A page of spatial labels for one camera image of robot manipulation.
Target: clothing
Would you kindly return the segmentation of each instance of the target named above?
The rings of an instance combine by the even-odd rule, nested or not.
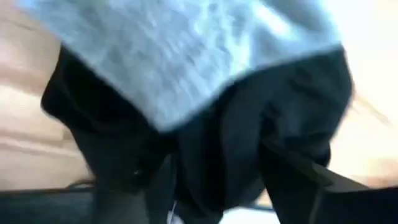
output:
[[[351,79],[344,51],[339,49],[260,70],[229,87],[180,129],[161,134],[62,49],[42,106],[70,128],[97,188],[137,195],[159,181],[158,189],[165,185],[174,195],[157,192],[159,206],[147,208],[148,216],[176,200],[182,211],[188,211],[186,224],[215,224],[226,209],[254,201],[264,187],[276,198],[275,210],[281,214],[286,200],[279,204],[283,192],[275,196],[274,189],[292,191],[294,181],[286,186],[278,180],[295,176],[286,172],[269,183],[265,177],[269,172],[275,177],[278,169],[264,168],[269,158],[263,149],[281,147],[327,165],[328,143],[350,95]],[[175,164],[175,169],[161,176],[175,175],[175,185],[156,176],[168,156],[174,163],[166,166]],[[304,195],[309,210],[316,191],[310,187]]]
[[[159,131],[258,69],[338,49],[335,2],[18,0]]]
[[[115,188],[97,187],[92,201],[92,223],[165,223],[174,200],[175,178],[175,166],[169,156],[152,181],[133,194]]]

